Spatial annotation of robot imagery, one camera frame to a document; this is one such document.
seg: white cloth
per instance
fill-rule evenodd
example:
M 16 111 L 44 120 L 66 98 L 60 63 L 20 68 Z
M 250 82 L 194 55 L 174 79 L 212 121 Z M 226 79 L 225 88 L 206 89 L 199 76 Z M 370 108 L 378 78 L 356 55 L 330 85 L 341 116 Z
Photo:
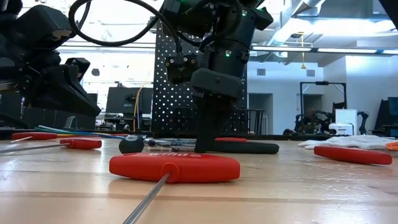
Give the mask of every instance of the white cloth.
M 360 149 L 386 149 L 386 144 L 396 142 L 396 139 L 380 138 L 373 135 L 359 135 L 347 137 L 332 137 L 326 141 L 308 140 L 298 144 L 305 149 L 313 149 L 315 146 L 338 146 L 338 147 L 357 147 Z

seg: pegboard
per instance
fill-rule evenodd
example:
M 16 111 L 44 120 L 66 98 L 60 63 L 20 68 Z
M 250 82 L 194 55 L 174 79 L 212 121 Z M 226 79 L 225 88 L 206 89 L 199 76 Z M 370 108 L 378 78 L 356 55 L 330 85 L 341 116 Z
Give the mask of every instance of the pegboard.
M 156 47 L 155 47 L 155 69 L 154 69 L 154 94 L 152 100 L 152 132 L 156 134 L 195 134 L 196 131 L 196 108 L 192 100 L 192 88 L 189 83 L 174 85 L 167 79 L 166 57 L 175 54 L 175 43 L 173 38 L 163 35 L 162 26 L 156 25 Z M 201 38 L 186 35 L 196 42 Z M 197 54 L 199 49 L 182 41 L 184 54 Z M 237 109 L 223 128 L 223 132 L 246 132 L 247 131 L 247 72 L 243 77 L 243 92 L 237 104 Z

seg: wooden tabletop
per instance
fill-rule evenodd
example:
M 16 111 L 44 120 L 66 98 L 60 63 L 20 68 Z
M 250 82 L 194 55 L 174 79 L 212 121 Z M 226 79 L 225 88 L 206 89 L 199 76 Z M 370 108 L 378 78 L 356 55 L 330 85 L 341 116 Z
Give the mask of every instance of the wooden tabletop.
M 224 154 L 241 163 L 237 181 L 166 185 L 139 223 L 397 223 L 397 159 L 391 166 L 363 166 L 316 157 L 298 142 L 277 144 L 277 155 Z M 117 139 L 105 139 L 97 151 L 1 154 L 0 223 L 122 223 L 154 183 L 110 174 L 109 159 L 118 154 Z

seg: metal shaft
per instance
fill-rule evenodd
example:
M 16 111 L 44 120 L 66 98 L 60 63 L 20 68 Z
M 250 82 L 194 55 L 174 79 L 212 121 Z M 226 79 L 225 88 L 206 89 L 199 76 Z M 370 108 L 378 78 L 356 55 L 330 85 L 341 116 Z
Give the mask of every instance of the metal shaft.
M 21 151 L 28 151 L 28 150 L 34 150 L 34 149 L 45 149 L 45 148 L 50 148 L 50 147 L 57 147 L 57 146 L 66 146 L 69 145 L 69 143 L 65 144 L 53 144 L 53 145 L 48 145 L 48 146 L 34 146 L 34 147 L 25 147 L 25 148 L 18 148 L 18 149 L 6 149 L 6 150 L 1 150 L 1 153 L 8 153 L 8 152 L 21 152 Z
M 158 140 L 158 139 L 148 139 L 146 144 L 149 147 L 160 146 L 166 148 L 178 148 L 178 149 L 193 149 L 195 148 L 196 141 L 190 140 Z
M 151 203 L 151 201 L 156 197 L 157 193 L 161 190 L 166 180 L 169 178 L 170 174 L 165 174 L 161 180 L 154 186 L 148 195 L 142 200 L 142 202 L 137 206 L 136 209 L 127 217 L 123 224 L 134 224 L 138 221 L 139 217 L 144 213 L 145 209 Z
M 13 141 L 11 141 L 10 143 L 15 143 L 15 142 L 19 142 L 19 141 L 25 141 L 25 140 L 31 139 L 32 137 L 33 137 L 33 136 L 29 136 L 29 137 L 26 137 L 26 138 L 13 140 Z

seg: yellow cable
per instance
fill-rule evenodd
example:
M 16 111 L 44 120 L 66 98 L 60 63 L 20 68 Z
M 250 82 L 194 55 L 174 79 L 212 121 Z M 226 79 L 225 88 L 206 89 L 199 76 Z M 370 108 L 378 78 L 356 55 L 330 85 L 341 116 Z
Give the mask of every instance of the yellow cable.
M 301 33 L 301 47 L 304 47 L 304 32 Z M 306 66 L 304 65 L 304 52 L 302 53 L 303 55 L 303 65 L 301 66 L 302 69 L 306 69 Z
M 145 84 L 142 84 L 141 88 L 138 90 L 137 92 L 137 96 L 136 96 L 136 105 L 134 107 L 134 118 L 132 119 L 132 131 L 136 132 L 136 114 L 137 114 L 137 106 L 138 106 L 138 98 L 139 98 L 139 94 L 142 90 L 142 88 L 144 87 Z

